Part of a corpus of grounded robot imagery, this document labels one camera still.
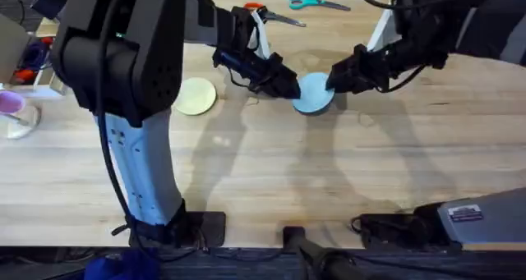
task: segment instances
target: red object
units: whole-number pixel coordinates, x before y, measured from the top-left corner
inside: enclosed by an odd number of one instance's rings
[[[40,41],[46,45],[51,45],[53,44],[53,38],[52,37],[43,37],[42,39],[40,39]]]
[[[261,7],[263,7],[264,5],[263,4],[260,4],[260,3],[256,3],[256,2],[248,2],[245,4],[245,6],[243,6],[244,8],[246,9],[259,9]]]
[[[25,82],[28,80],[33,80],[36,77],[36,73],[32,70],[15,71],[15,77]]]

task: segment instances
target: blue scissors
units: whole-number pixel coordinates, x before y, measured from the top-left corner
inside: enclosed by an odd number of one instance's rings
[[[324,6],[338,10],[351,11],[351,8],[349,7],[326,0],[290,0],[288,6],[294,10],[302,9],[305,6]]]

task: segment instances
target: floor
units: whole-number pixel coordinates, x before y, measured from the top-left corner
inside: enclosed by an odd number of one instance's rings
[[[31,0],[22,0],[29,4]],[[16,0],[0,0],[0,13],[18,21],[20,8]],[[41,17],[27,9],[23,26],[31,31],[35,30]],[[243,258],[260,258],[272,254],[275,250],[221,250],[224,254],[242,252]],[[0,248],[0,259],[6,253],[27,253],[32,255],[45,254],[42,249],[12,249]],[[526,253],[524,252],[473,252],[462,255],[419,254],[419,253],[379,253],[365,250],[355,250],[357,254],[373,259],[386,260],[395,263],[416,264],[442,269],[463,270],[470,273],[480,273],[488,279],[525,279]],[[407,271],[403,269],[377,266],[358,262],[367,273],[385,273],[397,279],[454,279],[439,274]],[[44,279],[49,275],[78,269],[77,264],[48,264],[48,265],[0,265],[2,279],[18,279],[21,273],[25,279]],[[297,279],[299,263],[296,256],[283,255],[279,259],[266,263],[240,263],[224,259],[210,258],[208,255],[198,254],[184,260],[164,264],[162,279]]]

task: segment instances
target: blue cloth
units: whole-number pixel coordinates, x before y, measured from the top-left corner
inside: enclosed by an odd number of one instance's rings
[[[155,280],[159,264],[140,250],[126,250],[120,259],[94,259],[85,268],[84,280]]]

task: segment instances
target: label sticker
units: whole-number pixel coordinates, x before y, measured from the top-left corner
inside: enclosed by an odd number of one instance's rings
[[[453,223],[472,222],[484,219],[478,205],[464,205],[447,209]]]

